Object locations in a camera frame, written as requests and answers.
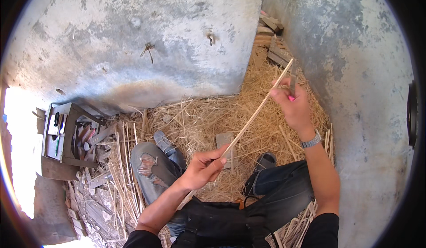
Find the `hand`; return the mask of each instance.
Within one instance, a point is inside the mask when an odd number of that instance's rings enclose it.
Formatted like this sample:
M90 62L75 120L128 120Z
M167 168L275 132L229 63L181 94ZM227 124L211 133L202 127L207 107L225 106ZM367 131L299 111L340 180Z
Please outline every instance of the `hand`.
M186 171L177 180L178 184L184 189L192 191L200 189L209 181L216 180L223 165L226 164L226 158L219 158L228 146L226 144L213 151L195 153Z
M280 85L290 86L290 77L281 80ZM272 89L270 91L274 100L280 104L287 124L295 129L302 141L315 137L315 131L311 124L310 110L308 105L308 93L298 84L294 88L294 101L290 101L289 89Z

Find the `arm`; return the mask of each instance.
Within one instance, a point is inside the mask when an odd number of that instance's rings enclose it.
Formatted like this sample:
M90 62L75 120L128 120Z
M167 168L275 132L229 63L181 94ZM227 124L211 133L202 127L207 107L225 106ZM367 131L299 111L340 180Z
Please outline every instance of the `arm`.
M281 81L282 85L290 85L290 78ZM302 142L308 142L315 137L311 124L308 106L308 94L299 85L295 87L295 100L288 99L290 90L273 89L272 97L281 105L285 120L295 129ZM306 162L312 188L318 203L316 216L323 213L339 215L340 180L337 171L330 162L321 143L305 149Z
M216 159L226 148L227 145L224 145L214 151L195 153L185 173L141 213L136 230L146 230L157 235L190 191L200 189L216 179L226 163L225 158Z

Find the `black bag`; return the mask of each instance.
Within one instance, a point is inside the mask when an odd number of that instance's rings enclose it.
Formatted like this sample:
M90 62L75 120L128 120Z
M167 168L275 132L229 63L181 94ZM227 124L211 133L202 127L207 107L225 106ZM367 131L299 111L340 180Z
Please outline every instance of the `black bag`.
M238 203L204 203L194 197L182 211L187 214L185 229L172 248L241 245L270 248L264 240L269 233L264 208L247 214Z

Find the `black sandal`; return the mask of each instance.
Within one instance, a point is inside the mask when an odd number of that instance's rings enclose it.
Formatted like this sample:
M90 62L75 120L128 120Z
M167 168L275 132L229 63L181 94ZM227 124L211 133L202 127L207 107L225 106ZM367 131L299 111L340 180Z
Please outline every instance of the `black sandal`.
M254 168L253 174L245 182L242 194L244 196L254 195L253 184L261 171L267 168L276 166L276 157L271 152L266 152L257 159L257 165Z

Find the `jeans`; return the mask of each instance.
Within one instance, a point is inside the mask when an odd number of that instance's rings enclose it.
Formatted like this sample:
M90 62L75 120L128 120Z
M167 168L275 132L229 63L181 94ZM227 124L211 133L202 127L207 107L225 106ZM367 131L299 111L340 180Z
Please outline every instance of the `jeans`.
M184 170L169 159L174 156L173 150L165 154L150 142L138 144L132 150L131 165L148 205L183 174ZM260 171L253 184L253 192L264 197L246 207L246 212L255 214L259 208L265 208L266 226L272 231L278 230L314 198L306 161ZM171 236L177 236L184 230L187 218L184 212L184 208L177 211L168 222Z

